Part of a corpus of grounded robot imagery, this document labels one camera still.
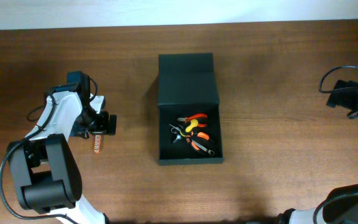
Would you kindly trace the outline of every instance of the white wall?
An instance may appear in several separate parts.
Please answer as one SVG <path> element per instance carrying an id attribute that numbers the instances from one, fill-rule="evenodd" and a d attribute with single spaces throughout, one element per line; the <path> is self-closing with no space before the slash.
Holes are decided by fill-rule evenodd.
<path id="1" fill-rule="evenodd" d="M 358 0 L 0 0 L 0 29 L 358 19 Z"/>

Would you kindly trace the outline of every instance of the pliers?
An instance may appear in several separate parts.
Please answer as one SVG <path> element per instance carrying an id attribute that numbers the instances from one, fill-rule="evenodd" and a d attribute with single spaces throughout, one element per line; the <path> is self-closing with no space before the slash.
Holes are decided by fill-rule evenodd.
<path id="1" fill-rule="evenodd" d="M 195 133 L 192 131 L 191 133 L 184 135 L 180 128 L 172 124 L 169 125 L 172 127 L 171 132 L 177 135 L 177 138 L 174 140 L 174 143 L 181 138 L 186 138 L 186 142 L 190 144 L 196 152 L 207 153 L 210 156 L 215 155 L 215 152 L 213 150 L 207 148 L 214 144 L 214 141 L 209 137 L 208 134 L 204 132 Z"/>
<path id="2" fill-rule="evenodd" d="M 178 118 L 177 121 L 185 123 L 185 127 L 182 130 L 184 133 L 189 134 L 195 127 L 205 128 L 207 126 L 208 116 L 204 113 L 198 113 L 188 118 Z"/>

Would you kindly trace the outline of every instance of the black box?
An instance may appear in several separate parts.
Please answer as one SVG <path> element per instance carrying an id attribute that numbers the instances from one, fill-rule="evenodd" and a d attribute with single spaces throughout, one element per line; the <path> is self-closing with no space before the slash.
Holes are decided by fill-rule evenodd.
<path id="1" fill-rule="evenodd" d="M 160 165 L 220 164 L 223 162 L 219 96 L 212 54 L 158 56 L 158 110 Z M 175 144 L 169 124 L 197 113 L 208 115 L 208 127 L 199 129 L 215 141 L 214 156 L 196 152 L 185 139 Z"/>

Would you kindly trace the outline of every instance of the wooden table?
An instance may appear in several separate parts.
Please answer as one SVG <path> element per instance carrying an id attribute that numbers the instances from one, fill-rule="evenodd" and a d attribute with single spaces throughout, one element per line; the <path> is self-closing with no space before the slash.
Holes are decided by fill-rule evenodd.
<path id="1" fill-rule="evenodd" d="M 212 52 L 226 160 L 159 166 L 158 54 Z M 70 138 L 83 193 L 113 221 L 218 222 L 272 217 L 317 206 L 358 183 L 358 119 L 326 106 L 318 82 L 358 65 L 358 20 L 0 31 L 0 163 L 33 127 L 42 93 L 82 70 L 99 85 L 117 135 L 99 154 Z M 328 78 L 358 80 L 357 71 Z M 17 203 L 9 169 L 4 189 Z M 0 199 L 0 223 L 27 222 Z"/>

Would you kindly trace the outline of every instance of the box lid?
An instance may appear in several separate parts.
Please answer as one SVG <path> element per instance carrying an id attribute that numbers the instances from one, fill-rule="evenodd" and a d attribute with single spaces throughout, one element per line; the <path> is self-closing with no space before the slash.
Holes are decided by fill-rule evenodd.
<path id="1" fill-rule="evenodd" d="M 158 106 L 219 104 L 212 53 L 158 56 Z"/>

